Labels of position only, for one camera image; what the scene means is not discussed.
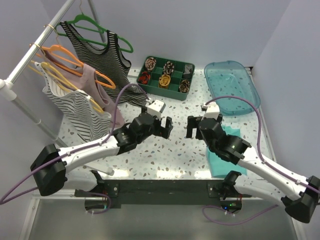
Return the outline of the pink tank top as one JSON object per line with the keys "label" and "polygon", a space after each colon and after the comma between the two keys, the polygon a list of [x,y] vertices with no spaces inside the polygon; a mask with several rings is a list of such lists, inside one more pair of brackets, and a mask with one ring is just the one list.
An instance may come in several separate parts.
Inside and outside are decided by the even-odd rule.
{"label": "pink tank top", "polygon": [[121,127],[124,125],[125,120],[116,107],[115,102],[109,97],[109,95],[103,89],[103,86],[96,82],[95,69],[91,66],[84,64],[83,67],[71,68],[73,72],[79,73],[79,75],[67,71],[64,69],[67,66],[62,63],[61,60],[56,59],[48,51],[44,51],[45,55],[43,58],[46,62],[49,62],[53,67],[55,67],[68,81],[75,85],[78,89],[83,90],[88,95],[90,95],[94,101],[105,111],[111,114],[111,122],[113,123],[113,117],[116,110],[115,126]]}

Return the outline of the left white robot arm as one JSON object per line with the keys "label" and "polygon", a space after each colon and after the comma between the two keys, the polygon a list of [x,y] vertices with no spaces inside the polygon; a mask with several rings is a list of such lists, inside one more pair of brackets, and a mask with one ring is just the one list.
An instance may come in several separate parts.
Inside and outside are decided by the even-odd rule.
{"label": "left white robot arm", "polygon": [[66,174],[74,169],[100,158],[130,152],[152,135],[168,139],[172,129],[171,117],[167,117],[165,126],[162,126],[162,119],[143,112],[105,138],[60,149],[54,144],[45,146],[30,170],[40,195],[50,196],[64,187]]}

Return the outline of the orange hanger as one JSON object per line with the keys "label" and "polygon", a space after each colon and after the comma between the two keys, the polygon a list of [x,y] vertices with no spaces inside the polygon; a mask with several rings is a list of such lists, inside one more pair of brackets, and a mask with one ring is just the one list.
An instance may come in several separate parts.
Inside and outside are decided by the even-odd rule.
{"label": "orange hanger", "polygon": [[[61,60],[64,60],[64,61],[66,61],[68,63],[73,64],[73,65],[76,65],[77,67],[80,67],[80,68],[82,68],[85,65],[72,52],[70,52],[69,50],[67,50],[65,47],[63,47],[60,44],[53,44],[50,47],[39,46],[35,42],[32,43],[32,44],[37,46],[44,55],[46,55],[46,53],[50,53],[54,57],[59,58]],[[57,54],[55,54],[55,52],[61,52],[61,53],[65,54],[65,55],[67,55],[71,59],[64,58],[63,56],[57,55]],[[102,86],[104,86],[106,88],[109,88],[109,89],[115,89],[116,88],[116,84],[108,76],[100,73],[97,70],[95,70],[95,74],[100,76],[101,78],[105,79],[108,82],[108,83],[105,83],[105,82],[102,82],[102,81],[99,81],[99,80],[95,80],[96,83],[98,83],[98,84],[100,84],[100,85],[102,85]]]}

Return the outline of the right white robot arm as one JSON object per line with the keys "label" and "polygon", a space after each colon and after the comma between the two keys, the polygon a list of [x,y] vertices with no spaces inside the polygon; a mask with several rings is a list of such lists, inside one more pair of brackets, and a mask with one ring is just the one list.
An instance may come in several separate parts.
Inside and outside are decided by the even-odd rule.
{"label": "right white robot arm", "polygon": [[243,167],[259,177],[253,180],[231,170],[219,187],[223,198],[249,195],[274,203],[284,208],[293,219],[309,223],[319,206],[320,179],[314,175],[306,177],[264,158],[249,142],[236,135],[227,134],[222,126],[223,116],[187,118],[186,137],[191,138],[196,129],[197,140],[203,140],[209,150],[222,161]]}

